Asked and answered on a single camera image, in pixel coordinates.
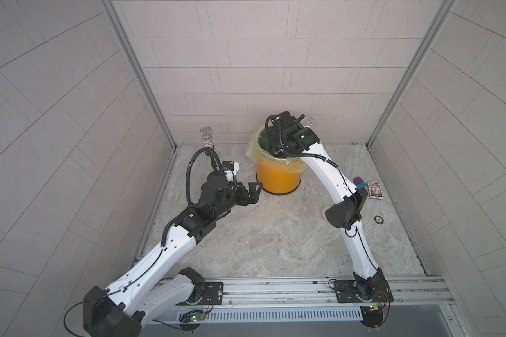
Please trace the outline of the cream jar lid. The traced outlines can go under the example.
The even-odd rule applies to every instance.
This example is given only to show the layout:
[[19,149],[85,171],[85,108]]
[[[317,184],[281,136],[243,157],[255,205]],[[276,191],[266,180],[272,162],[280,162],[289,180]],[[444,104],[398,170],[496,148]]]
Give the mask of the cream jar lid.
[[332,208],[331,206],[324,206],[324,207],[323,207],[323,210],[322,210],[323,219],[324,219],[326,222],[328,222],[328,223],[330,223],[330,220],[329,220],[329,218],[328,218],[328,214],[327,214],[327,212],[328,212],[331,208]]

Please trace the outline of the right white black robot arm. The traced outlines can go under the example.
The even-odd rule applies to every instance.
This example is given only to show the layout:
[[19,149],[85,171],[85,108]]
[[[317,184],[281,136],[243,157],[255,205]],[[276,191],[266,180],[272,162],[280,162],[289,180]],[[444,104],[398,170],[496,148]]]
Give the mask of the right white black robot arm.
[[352,293],[363,302],[388,304],[393,296],[382,269],[372,256],[361,222],[361,209],[368,192],[365,188],[357,188],[342,173],[315,132],[301,124],[304,118],[304,115],[294,117],[288,111],[268,116],[264,128],[269,149],[277,157],[302,160],[316,174],[333,200],[333,205],[324,211],[326,220],[341,231],[351,257]]

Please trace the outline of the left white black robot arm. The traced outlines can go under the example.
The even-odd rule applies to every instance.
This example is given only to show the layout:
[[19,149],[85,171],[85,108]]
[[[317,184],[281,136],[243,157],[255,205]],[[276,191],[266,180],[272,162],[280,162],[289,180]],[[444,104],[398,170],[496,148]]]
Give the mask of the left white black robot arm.
[[[201,186],[198,202],[191,199],[191,171],[201,154],[211,159],[212,171]],[[239,165],[221,161],[211,147],[194,153],[186,167],[185,209],[164,227],[160,244],[105,289],[95,286],[79,302],[82,328],[90,336],[138,336],[155,317],[182,302],[200,300],[204,277],[192,268],[163,283],[164,276],[191,251],[234,206],[259,201],[260,182],[238,182]]]

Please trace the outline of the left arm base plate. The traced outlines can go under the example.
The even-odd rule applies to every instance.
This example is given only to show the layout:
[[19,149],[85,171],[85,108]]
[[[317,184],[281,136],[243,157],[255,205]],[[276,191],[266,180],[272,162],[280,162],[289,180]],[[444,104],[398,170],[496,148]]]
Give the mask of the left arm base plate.
[[178,306],[208,306],[221,305],[223,296],[223,282],[204,282],[202,289],[195,285],[190,297],[177,303]]

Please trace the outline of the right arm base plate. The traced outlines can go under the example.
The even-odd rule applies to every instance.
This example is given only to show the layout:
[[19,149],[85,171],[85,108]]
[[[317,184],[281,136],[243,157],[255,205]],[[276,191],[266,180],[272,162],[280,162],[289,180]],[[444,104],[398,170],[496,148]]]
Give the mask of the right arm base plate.
[[338,303],[391,303],[391,289],[385,279],[356,281],[331,279],[328,286],[335,292]]

